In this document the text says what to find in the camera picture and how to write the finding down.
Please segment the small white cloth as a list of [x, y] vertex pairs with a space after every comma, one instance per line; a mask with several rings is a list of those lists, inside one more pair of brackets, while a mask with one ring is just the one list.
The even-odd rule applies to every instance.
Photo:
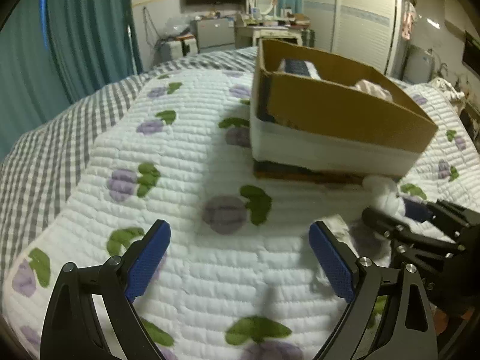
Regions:
[[362, 186], [369, 193], [371, 208], [396, 218], [404, 216], [404, 200], [400, 197], [394, 180], [380, 175], [369, 175], [363, 179]]

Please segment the cream plastic bag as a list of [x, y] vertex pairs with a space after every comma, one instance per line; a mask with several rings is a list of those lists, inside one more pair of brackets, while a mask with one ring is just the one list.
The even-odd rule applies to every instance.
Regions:
[[368, 80], [359, 80], [352, 86], [352, 89], [388, 102], [393, 102], [393, 97], [388, 90]]

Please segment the blue Vinda tissue pack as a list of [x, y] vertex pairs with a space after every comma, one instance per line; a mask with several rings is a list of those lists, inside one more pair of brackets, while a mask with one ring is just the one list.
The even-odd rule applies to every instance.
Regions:
[[299, 77], [309, 77], [313, 80], [321, 80], [315, 65], [306, 60], [284, 58], [277, 70], [278, 72], [289, 73]]

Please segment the white folded tissue paper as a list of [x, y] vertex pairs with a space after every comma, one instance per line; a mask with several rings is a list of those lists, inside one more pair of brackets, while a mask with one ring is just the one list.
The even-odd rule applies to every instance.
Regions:
[[387, 267], [391, 261], [390, 242], [368, 228], [361, 219], [346, 222], [339, 214], [320, 218], [339, 242], [349, 246], [357, 257], [369, 257], [378, 266]]

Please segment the brown white cardboard box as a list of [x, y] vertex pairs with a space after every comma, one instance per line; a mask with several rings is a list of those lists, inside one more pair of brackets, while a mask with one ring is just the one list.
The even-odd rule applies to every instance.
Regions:
[[[321, 80], [278, 72], [283, 59], [312, 62]], [[352, 88], [368, 80], [393, 102]], [[375, 68], [278, 40], [259, 43], [250, 101], [255, 176], [358, 184], [405, 176], [431, 143], [436, 123]]]

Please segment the white floral quilted blanket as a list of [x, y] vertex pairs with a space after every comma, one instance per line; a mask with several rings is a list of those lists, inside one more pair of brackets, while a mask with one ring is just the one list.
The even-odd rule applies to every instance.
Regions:
[[345, 310], [308, 244], [308, 227], [338, 214], [357, 225], [360, 186], [258, 179], [247, 73], [189, 70], [151, 80], [103, 133], [60, 214], [19, 256], [2, 311], [40, 353], [41, 331], [65, 263], [97, 266], [123, 254], [158, 219], [171, 241], [133, 303], [171, 359], [309, 359]]

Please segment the grey checked bed sheet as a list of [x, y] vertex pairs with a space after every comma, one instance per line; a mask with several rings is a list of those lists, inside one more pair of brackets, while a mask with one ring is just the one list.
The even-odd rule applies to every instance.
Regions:
[[78, 184], [90, 148], [118, 123], [152, 78], [183, 69], [253, 72], [256, 48], [183, 57], [106, 85], [24, 133], [1, 162], [1, 268], [53, 221]]

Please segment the black range hood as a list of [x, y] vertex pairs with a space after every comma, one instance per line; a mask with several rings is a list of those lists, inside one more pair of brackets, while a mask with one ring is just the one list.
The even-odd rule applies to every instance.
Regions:
[[478, 76], [480, 75], [479, 41], [468, 32], [465, 33], [465, 48], [462, 56], [462, 62]]

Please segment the white sliding wardrobe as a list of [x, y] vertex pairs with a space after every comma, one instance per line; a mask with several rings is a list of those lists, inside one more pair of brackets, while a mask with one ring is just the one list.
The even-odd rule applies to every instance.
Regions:
[[303, 0], [317, 49], [390, 75], [400, 42], [402, 0]]

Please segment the white dressing table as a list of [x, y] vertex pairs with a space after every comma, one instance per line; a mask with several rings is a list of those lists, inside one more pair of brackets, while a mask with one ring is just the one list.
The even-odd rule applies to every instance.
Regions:
[[235, 20], [234, 41], [236, 49], [256, 47], [260, 40], [264, 38], [286, 41], [298, 46], [304, 44], [301, 29], [291, 26], [247, 25], [247, 22], [241, 16]]

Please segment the grey mini fridge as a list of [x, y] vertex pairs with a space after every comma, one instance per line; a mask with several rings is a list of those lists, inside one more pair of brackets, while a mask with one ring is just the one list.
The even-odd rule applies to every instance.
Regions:
[[200, 53], [235, 49], [234, 23], [227, 17], [193, 21]]

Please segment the teal window curtain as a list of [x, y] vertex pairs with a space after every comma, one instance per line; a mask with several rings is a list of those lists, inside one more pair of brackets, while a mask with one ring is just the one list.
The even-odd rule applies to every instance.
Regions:
[[131, 0], [19, 0], [1, 27], [1, 156], [23, 133], [142, 71]]

